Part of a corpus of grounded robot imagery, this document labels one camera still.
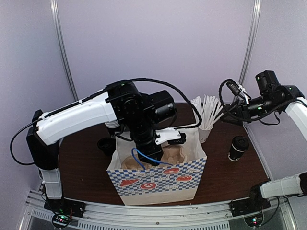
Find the brown cardboard cup carrier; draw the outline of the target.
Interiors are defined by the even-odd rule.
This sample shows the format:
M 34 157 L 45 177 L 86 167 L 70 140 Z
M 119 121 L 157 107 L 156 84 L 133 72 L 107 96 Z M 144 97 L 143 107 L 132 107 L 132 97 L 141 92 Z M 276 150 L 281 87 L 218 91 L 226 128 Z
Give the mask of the brown cardboard cup carrier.
M 171 165 L 176 165 L 180 163 L 186 162 L 186 156 L 183 154 L 183 148 L 179 145 L 168 145 L 162 148 L 163 149 L 163 156 L 161 158 L 161 163 L 157 167 L 165 167 L 168 166 L 168 163 Z M 123 163 L 121 164 L 122 169 L 150 169 L 154 168 L 149 163 L 142 162 L 139 164 L 133 156 L 127 157 Z

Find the black and white paper cup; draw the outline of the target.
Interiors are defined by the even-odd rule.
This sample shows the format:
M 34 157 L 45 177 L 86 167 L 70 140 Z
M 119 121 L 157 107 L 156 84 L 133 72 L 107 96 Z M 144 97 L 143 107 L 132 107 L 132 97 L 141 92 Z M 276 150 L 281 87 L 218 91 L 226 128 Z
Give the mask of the black and white paper cup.
M 237 162 L 245 152 L 246 150 L 236 149 L 235 147 L 231 146 L 228 152 L 228 158 L 232 162 Z

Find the blue checkered paper bag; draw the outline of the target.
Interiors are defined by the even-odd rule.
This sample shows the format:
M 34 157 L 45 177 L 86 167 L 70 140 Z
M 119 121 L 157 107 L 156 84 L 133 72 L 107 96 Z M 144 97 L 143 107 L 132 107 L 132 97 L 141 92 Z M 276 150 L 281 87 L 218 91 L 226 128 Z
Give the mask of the blue checkered paper bag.
M 207 161 L 196 128 L 180 129 L 186 134 L 183 148 L 186 162 L 150 169 L 122 169 L 121 164 L 129 157 L 140 164 L 133 142 L 116 139 L 116 150 L 107 174 L 118 195 L 126 206 L 150 205 L 192 200 L 197 192 Z

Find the stack of paper cups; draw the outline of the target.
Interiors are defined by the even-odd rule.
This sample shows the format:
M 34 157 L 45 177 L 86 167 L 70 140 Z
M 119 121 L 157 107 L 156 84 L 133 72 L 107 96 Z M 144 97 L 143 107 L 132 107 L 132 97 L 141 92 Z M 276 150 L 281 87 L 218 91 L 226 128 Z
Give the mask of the stack of paper cups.
M 111 138 L 116 138 L 117 135 L 120 135 L 123 132 L 123 127 L 117 120 L 105 122 L 104 124 Z

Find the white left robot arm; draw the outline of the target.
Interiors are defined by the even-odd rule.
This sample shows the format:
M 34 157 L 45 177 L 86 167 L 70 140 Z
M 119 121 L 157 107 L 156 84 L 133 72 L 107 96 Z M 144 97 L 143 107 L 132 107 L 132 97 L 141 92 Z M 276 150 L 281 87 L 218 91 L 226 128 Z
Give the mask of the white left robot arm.
M 63 198 L 59 170 L 59 141 L 78 131 L 117 122 L 130 131 L 141 161 L 157 165 L 163 155 L 162 144 L 180 139 L 178 130 L 157 129 L 157 124 L 175 117 L 176 106 L 167 91 L 144 94 L 132 80 L 106 86 L 82 100 L 52 112 L 35 112 L 26 141 L 35 165 L 39 168 L 47 198 L 59 213 L 69 209 Z

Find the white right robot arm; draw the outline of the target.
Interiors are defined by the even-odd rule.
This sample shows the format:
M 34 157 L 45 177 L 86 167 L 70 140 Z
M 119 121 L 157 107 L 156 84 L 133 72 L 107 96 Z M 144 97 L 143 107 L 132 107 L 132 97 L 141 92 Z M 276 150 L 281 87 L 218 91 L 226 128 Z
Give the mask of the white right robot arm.
M 307 100 L 294 85 L 282 85 L 272 70 L 255 77 L 260 95 L 251 98 L 242 85 L 233 79 L 224 80 L 219 87 L 219 100 L 225 116 L 240 123 L 261 122 L 266 126 L 280 124 L 284 113 L 302 134 L 307 137 Z M 299 172 L 282 179 L 271 180 L 251 189 L 246 200 L 249 211 L 257 211 L 265 199 L 281 196 L 306 196 L 307 172 Z

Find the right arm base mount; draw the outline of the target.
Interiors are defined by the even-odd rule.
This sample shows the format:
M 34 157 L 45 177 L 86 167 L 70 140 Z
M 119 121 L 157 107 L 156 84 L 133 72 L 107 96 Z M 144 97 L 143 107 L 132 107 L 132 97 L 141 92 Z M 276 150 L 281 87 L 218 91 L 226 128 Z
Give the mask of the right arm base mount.
M 260 185 L 251 188 L 249 197 L 241 200 L 232 200 L 229 203 L 233 217 L 259 212 L 270 208 L 271 204 L 267 198 L 263 198 Z

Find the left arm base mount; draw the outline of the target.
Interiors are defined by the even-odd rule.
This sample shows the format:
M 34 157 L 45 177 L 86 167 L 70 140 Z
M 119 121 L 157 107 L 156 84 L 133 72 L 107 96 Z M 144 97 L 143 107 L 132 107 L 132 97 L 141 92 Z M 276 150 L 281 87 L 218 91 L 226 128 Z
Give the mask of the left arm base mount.
M 44 198 L 44 208 L 53 213 L 61 213 L 72 217 L 82 218 L 85 211 L 85 203 L 69 199 L 48 199 Z

